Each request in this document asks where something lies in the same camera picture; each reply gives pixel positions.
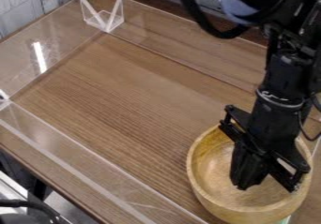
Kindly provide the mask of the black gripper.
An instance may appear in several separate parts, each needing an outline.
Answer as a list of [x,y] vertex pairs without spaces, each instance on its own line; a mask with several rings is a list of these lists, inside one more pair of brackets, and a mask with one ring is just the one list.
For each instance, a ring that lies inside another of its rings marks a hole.
[[252,112],[226,106],[218,127],[234,143],[230,180],[238,189],[258,186],[270,175],[293,192],[312,171],[296,145],[304,107],[304,98],[278,97],[268,90],[257,91]]

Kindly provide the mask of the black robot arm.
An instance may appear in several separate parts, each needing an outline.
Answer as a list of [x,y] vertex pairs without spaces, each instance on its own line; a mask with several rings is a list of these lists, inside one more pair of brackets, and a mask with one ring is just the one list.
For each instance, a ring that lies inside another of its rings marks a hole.
[[245,190],[268,176],[293,191],[311,165],[294,141],[321,92],[321,0],[220,0],[240,28],[269,37],[266,72],[253,109],[233,105],[220,128],[234,141],[230,180]]

